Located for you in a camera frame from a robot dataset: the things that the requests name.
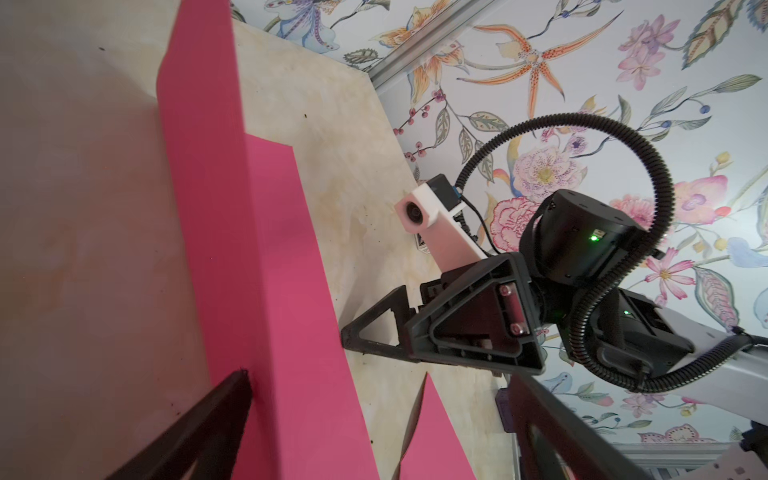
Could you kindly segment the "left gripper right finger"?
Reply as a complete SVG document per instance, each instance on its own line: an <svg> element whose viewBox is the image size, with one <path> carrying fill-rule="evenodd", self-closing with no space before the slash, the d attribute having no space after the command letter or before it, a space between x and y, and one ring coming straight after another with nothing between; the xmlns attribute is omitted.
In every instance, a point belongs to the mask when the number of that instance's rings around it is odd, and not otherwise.
<svg viewBox="0 0 768 480"><path fill-rule="evenodd" d="M506 398L524 479L648 477L530 375L511 374Z"/></svg>

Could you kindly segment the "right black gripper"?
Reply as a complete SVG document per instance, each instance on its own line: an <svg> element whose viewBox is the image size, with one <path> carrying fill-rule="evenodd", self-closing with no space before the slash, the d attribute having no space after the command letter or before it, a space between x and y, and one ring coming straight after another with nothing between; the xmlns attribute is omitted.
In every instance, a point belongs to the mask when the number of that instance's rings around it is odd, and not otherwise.
<svg viewBox="0 0 768 480"><path fill-rule="evenodd" d="M647 237L627 214L558 190L534 212L517 250L441 272L422 285L416 314L406 286L396 287L342 328L342 346L405 362L540 374L538 330L564 325L586 291Z"/></svg>

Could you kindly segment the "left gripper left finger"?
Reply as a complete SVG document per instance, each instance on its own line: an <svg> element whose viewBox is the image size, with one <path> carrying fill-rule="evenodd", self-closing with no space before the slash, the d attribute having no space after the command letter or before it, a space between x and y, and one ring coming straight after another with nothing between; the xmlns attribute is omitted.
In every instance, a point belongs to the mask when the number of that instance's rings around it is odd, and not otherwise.
<svg viewBox="0 0 768 480"><path fill-rule="evenodd" d="M119 477L231 479L251 401L248 372L232 372L120 467Z"/></svg>

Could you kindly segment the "pink paper sheet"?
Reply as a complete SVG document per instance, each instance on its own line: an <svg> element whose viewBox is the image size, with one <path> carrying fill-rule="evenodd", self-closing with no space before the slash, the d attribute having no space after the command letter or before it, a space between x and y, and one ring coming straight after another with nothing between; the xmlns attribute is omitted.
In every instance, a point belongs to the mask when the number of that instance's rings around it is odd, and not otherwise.
<svg viewBox="0 0 768 480"><path fill-rule="evenodd" d="M181 3L156 93L209 374L253 392L235 477L376 478L294 152L245 130L224 2Z"/></svg>
<svg viewBox="0 0 768 480"><path fill-rule="evenodd" d="M400 461L399 478L476 478L429 374L425 375L415 429Z"/></svg>

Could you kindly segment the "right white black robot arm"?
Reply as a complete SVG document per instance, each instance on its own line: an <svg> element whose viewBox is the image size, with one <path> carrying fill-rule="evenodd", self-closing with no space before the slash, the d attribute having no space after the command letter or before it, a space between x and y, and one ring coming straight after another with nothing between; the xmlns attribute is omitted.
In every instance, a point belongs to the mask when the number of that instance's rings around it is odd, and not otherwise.
<svg viewBox="0 0 768 480"><path fill-rule="evenodd" d="M344 348L419 363L494 373L543 373L541 328L557 327L567 356L626 390L655 395L683 388L760 345L744 333L708 350L676 332L661 306L621 287L634 265L661 260L656 243L674 215L669 193L655 197L641 227L626 213L572 190L541 203L497 204L489 236L508 220L519 229L513 251L486 255L466 234L458 197L452 207L429 188L398 203L404 228L433 254L441 277L424 283L422 305L404 287L392 290L341 332Z"/></svg>

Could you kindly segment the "white QR code card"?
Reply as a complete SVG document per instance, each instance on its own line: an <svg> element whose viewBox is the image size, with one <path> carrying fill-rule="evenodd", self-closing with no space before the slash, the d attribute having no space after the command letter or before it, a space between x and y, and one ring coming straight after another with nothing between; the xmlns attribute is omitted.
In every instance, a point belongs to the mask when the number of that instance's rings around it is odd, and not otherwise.
<svg viewBox="0 0 768 480"><path fill-rule="evenodd" d="M429 252L429 249L428 249L425 241L423 240L423 238L422 238L422 236L420 234L416 235L416 244L417 244L417 248L418 248L419 251L424 252L424 253L428 253Z"/></svg>

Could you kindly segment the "right aluminium corner post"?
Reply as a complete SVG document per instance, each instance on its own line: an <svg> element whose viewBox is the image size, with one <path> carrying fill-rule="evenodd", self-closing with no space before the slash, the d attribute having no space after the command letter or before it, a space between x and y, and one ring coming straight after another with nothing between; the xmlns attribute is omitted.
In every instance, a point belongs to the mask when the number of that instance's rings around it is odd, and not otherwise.
<svg viewBox="0 0 768 480"><path fill-rule="evenodd" d="M434 48L507 4L508 1L502 0L453 2L368 71L373 88L381 89L399 74L414 68Z"/></svg>

